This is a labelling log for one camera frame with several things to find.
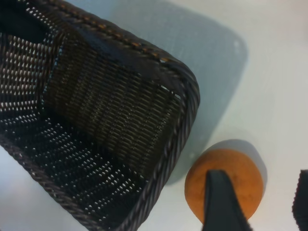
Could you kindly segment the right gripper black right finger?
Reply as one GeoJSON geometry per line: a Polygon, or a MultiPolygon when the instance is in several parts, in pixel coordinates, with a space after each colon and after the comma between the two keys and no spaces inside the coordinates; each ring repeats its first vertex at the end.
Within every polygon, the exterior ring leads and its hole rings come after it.
{"type": "Polygon", "coordinates": [[[308,231],[308,170],[301,170],[292,206],[293,217],[300,231],[308,231]]]}

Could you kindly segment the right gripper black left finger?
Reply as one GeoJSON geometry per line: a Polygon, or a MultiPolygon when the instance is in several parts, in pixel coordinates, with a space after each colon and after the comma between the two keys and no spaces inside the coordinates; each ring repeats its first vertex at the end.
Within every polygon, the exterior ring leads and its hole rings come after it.
{"type": "Polygon", "coordinates": [[[209,170],[205,179],[204,231],[250,231],[232,182],[223,170],[209,170]]]}

